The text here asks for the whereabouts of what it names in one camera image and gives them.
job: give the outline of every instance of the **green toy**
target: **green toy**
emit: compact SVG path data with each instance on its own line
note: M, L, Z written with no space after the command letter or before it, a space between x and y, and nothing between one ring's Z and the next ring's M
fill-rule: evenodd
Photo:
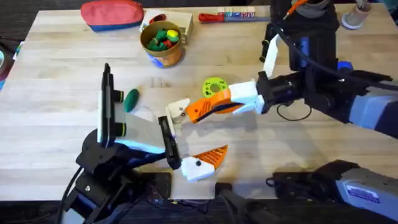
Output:
M125 112L130 112L134 107L136 107L139 98L139 92L137 89L132 89L127 94L126 99L124 100L124 110Z
M228 84L222 78L211 77L205 80L201 90L205 98L210 98L219 91L226 90Z
M167 39L166 33L167 30L159 29L156 33L156 36L147 44L147 49L157 52L167 50L167 46L162 43L162 41Z

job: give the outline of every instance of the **blue label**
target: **blue label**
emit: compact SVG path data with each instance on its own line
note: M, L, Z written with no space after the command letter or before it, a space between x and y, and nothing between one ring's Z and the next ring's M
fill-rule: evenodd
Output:
M370 190L365 190L359 187L354 187L354 186L350 186L347 185L347 192L354 197L359 197L365 200L368 200L370 202L374 202L374 203L380 203L379 201L379 197L377 196L377 194L375 192L372 192Z
M156 67L159 67L159 68L164 67L160 60L158 60L157 58L155 58L154 56L152 56L150 54L148 54L148 56L149 56L150 60L152 61L152 63L156 65Z

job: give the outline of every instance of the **green block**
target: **green block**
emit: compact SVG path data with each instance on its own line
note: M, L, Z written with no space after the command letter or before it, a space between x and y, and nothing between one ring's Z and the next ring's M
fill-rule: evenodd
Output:
M124 110L125 112L130 112L134 107L136 107L139 98L139 92L137 89L132 89L127 94L126 99L124 100Z

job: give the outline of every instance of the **wire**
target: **wire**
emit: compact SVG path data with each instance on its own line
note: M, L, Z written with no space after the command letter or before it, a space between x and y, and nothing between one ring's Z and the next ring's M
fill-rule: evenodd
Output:
M61 203L60 203L60 206L58 207L58 212L57 212L57 219L56 219L57 224L61 224L63 204L65 203L65 199L67 198L67 196L69 194L72 184L74 183L74 181L76 180L77 176L79 175L79 173L81 172L82 169L83 169L82 167L79 167L79 169L77 169L77 171L75 172L73 177L70 179L69 184L68 184L67 188L65 189L65 192L62 195Z
M298 56L300 56L306 62L308 62L311 65L313 65L315 68L317 68L319 70L323 70L324 72L327 72L327 73L329 73L331 75L337 76L339 78L343 78L343 79L351 81L351 82L356 82L356 83L360 83L360 84L363 84L363 85L373 86L373 87L376 87L376 88L382 88L382 89L385 89L385 90L398 91L398 86L389 85L389 84L383 84L383 83L377 83L377 82L371 82L371 81L364 80L362 78L355 78L355 77L349 76L349 75L347 75L345 73L334 71L333 69L330 69L330 68L328 68L326 66L323 66L323 65L319 64L318 62L312 60L308 55L306 55L303 52L301 52L293 43L291 43L288 40L288 38L286 37L286 35L283 33L282 29L276 24L276 22L273 22L272 24L274 25L274 28L275 28L275 31L277 32L277 34L279 34L280 38L282 40L284 40L284 42L289 46L289 48L292 49Z
M308 0L299 0L299 1L297 1L296 3L294 3L293 6L287 11L287 13L286 13L286 15L285 15L285 17L284 17L284 20L285 20L289 15L291 15L291 14L296 10L297 7L301 6L302 4L307 3L307 1L308 1Z
M15 39L15 38L11 38L11 37L5 37L5 36L3 36L3 35L0 35L0 39L3 39L3 40L11 40L11 41L16 41L16 42L22 42L22 41L24 41L24 40L22 40L22 39Z
M268 187L275 187L274 178L268 177L266 179L266 184L267 184Z
M276 113L277 113L281 118L283 118L283 119L285 119L285 120L287 120L287 121L302 121L302 120L304 120L304 119L307 119L307 118L312 114L312 108L311 108L310 106L308 106L308 107L310 108L310 112L308 112L307 115L305 115L304 117L299 118L299 119L289 119L289 118L286 118L285 116L283 116L283 115L280 113L279 108L280 108L281 106L285 106L285 105L278 105L278 107L276 108Z
M169 204L171 204L171 205L181 205L181 206L184 206L184 207L189 207L189 208L186 209L186 210L173 210L173 209L169 209L169 208L165 208L165 207L160 207L160 206L158 206L158 205L156 205L156 204L150 202L148 199L146 199L146 202L147 202L149 205L152 205L154 208L157 208L157 209L160 209L160 210L166 210L166 211L168 211L168 212L177 212L177 213L184 213L184 212L189 212L189 211L192 211L192 210L196 210L198 213L200 213L200 214L203 215L203 218L205 219L205 221L206 221L207 224L212 224L212 223L210 222L210 220L209 220L209 219L207 218L207 216L206 216L206 214L207 214L208 211L209 211L209 204L210 204L211 200L207 200L206 202L196 202L196 201L193 201L193 200L182 200L183 202L194 203L194 204L197 204L198 206L187 205L187 204L178 203L178 202L177 202L176 204L174 204L174 203L169 202L169 200L168 200L167 198L165 198L164 195L162 195L162 193L159 191L159 189L158 189L156 186L154 186L154 185L152 185L152 184L148 184L148 186L149 186L149 187L152 187L152 189L154 189L155 191L157 191L157 192L159 193L160 197L161 197L164 201L166 201L167 203L169 203ZM201 208L202 206L206 206L206 210L205 210L205 211L200 210L200 208Z

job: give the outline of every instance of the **bowl of toys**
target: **bowl of toys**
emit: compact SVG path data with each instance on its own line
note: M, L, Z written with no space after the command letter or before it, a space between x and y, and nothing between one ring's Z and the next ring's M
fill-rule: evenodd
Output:
M141 32L141 45L159 68L175 65L182 56L181 33L177 25L158 21Z

